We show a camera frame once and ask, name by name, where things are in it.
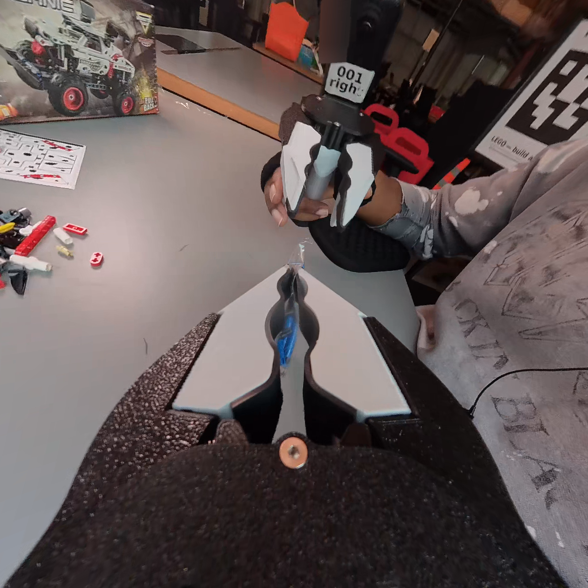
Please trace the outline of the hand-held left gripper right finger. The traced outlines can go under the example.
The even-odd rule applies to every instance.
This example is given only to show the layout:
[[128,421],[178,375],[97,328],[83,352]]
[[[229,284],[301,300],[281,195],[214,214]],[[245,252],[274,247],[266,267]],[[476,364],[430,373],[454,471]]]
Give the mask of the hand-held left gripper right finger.
[[318,321],[310,352],[314,382],[355,412],[356,420],[408,416],[409,404],[367,324],[366,315],[304,269],[305,304]]

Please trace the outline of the person's grey patterned sweatshirt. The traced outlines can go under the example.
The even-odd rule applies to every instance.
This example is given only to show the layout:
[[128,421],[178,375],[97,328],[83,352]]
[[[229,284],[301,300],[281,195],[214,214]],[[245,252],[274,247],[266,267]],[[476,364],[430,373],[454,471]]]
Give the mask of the person's grey patterned sweatshirt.
[[[509,223],[439,298],[419,353],[466,408],[507,371],[587,367],[587,140],[529,164]],[[587,370],[504,378],[473,422],[532,537],[587,587]]]

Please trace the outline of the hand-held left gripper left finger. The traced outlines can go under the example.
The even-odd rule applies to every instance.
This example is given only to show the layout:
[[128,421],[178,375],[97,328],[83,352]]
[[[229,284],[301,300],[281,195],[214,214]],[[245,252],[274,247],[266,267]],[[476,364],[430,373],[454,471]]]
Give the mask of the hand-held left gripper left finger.
[[174,410],[231,413],[231,403],[263,385],[275,352],[266,334],[270,310],[280,299],[284,266],[225,306],[172,402]]

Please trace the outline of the orange paper bag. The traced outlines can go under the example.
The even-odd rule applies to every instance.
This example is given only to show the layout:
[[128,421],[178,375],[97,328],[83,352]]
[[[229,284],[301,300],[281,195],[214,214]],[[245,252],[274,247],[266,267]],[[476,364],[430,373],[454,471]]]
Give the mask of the orange paper bag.
[[265,48],[291,62],[297,62],[309,20],[303,18],[294,4],[270,4]]

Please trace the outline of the red plastic canister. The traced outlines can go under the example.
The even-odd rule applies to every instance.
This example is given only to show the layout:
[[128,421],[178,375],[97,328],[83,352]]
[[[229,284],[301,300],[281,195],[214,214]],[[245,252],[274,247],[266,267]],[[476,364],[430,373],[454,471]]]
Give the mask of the red plastic canister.
[[386,148],[406,158],[417,169],[414,173],[401,171],[399,179],[405,183],[419,185],[434,165],[429,156],[427,141],[408,128],[395,128],[380,134],[380,140]]
[[399,128],[399,115],[395,110],[382,104],[371,104],[363,110],[374,122],[375,132],[380,136],[389,135]]

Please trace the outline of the pile of toy bricks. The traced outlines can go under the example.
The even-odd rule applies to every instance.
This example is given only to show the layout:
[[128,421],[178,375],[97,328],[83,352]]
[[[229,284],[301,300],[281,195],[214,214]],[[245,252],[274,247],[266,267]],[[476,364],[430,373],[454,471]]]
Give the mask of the pile of toy bricks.
[[89,237],[87,226],[61,222],[54,215],[34,217],[30,209],[1,210],[1,290],[10,288],[16,296],[25,296],[31,275],[49,277],[54,264],[44,260],[48,247],[60,260],[73,261],[77,243]]

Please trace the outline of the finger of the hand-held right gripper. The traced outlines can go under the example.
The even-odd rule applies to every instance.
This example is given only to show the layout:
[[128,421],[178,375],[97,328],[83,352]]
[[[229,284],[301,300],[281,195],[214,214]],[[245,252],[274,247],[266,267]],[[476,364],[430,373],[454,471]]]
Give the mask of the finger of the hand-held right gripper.
[[320,134],[310,124],[294,123],[282,145],[280,202],[290,219],[322,218],[322,176],[317,170]]
[[356,216],[374,182],[373,152],[364,143],[348,143],[336,169],[340,181],[334,189],[330,227],[344,229]]

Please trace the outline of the toy set box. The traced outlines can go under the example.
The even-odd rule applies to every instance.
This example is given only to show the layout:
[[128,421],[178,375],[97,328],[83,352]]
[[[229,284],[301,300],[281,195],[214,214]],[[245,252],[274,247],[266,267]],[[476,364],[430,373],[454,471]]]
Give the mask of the toy set box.
[[149,1],[1,1],[1,124],[158,114]]

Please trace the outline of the black framed tag sign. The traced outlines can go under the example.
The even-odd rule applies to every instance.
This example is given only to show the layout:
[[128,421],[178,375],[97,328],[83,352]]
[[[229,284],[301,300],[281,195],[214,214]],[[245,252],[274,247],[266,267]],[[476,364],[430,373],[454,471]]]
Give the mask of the black framed tag sign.
[[513,169],[556,143],[587,138],[587,19],[575,23],[485,131],[474,152]]

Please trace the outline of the grey desk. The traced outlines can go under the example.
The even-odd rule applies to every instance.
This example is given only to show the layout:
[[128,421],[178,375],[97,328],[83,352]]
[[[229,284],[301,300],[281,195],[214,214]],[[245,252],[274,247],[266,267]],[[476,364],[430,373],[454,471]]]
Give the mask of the grey desk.
[[359,586],[378,574],[375,455],[200,444],[206,419],[167,408],[200,354],[205,310],[285,260],[259,204],[253,147],[181,139],[169,111],[61,126],[89,147],[77,261],[1,298],[1,559],[8,587]]

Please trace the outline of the sticker sheet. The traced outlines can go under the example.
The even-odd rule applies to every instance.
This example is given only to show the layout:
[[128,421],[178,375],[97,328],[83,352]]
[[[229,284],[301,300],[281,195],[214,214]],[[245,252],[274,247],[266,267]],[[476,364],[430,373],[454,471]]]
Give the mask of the sticker sheet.
[[86,146],[1,129],[1,179],[75,189]]

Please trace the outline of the person's right forearm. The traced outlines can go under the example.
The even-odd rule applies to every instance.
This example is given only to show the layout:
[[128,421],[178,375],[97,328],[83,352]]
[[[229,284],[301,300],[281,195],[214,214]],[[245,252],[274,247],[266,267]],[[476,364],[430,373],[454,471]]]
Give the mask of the person's right forearm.
[[428,261],[474,256],[507,226],[532,164],[499,171],[438,190],[401,185],[401,211],[380,226],[369,226]]

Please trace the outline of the clear bag of blue bricks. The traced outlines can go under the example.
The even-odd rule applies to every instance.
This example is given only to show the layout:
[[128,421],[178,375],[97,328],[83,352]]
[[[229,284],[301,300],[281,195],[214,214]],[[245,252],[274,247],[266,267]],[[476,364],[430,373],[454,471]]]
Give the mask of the clear bag of blue bricks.
[[299,331],[298,274],[305,268],[305,250],[308,239],[299,242],[288,260],[288,269],[282,288],[284,302],[282,317],[279,321],[280,331],[274,338],[280,358],[281,376],[288,370],[295,349]]

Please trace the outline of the wood edged grey table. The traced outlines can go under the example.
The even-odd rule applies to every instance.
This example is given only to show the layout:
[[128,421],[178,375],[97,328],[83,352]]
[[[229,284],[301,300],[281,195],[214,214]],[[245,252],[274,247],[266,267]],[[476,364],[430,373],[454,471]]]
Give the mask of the wood edged grey table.
[[283,111],[320,83],[211,31],[156,26],[162,89],[278,140]]

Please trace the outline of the person's right hand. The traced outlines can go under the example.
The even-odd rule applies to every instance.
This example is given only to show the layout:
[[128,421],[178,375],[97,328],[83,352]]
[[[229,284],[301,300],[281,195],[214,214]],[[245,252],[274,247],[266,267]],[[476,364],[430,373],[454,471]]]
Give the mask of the person's right hand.
[[[282,171],[277,168],[266,182],[263,194],[266,207],[280,227],[289,222],[288,211],[283,204]],[[368,204],[360,207],[356,216],[365,224],[380,226],[401,211],[401,185],[383,172],[376,175],[376,193]],[[314,222],[328,217],[334,208],[334,186],[328,185],[320,201],[303,199],[298,209],[298,222]]]

